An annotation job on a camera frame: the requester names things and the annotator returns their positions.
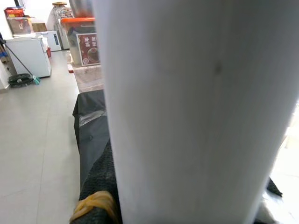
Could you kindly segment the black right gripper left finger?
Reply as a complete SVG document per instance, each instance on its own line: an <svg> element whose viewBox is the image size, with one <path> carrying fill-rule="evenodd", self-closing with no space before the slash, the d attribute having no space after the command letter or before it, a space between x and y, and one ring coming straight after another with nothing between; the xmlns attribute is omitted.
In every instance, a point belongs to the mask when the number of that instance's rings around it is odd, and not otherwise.
<svg viewBox="0 0 299 224"><path fill-rule="evenodd" d="M71 224L121 224L111 143L93 164L70 218Z"/></svg>

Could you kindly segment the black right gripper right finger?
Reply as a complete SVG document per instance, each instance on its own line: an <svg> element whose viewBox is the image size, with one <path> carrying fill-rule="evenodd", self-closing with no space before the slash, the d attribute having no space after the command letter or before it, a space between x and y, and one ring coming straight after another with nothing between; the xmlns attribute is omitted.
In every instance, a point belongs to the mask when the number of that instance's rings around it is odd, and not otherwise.
<svg viewBox="0 0 299 224"><path fill-rule="evenodd" d="M255 224L275 224L277 222L275 213L278 210L278 204L282 199L282 195L283 193L270 178L259 204L254 220Z"/></svg>

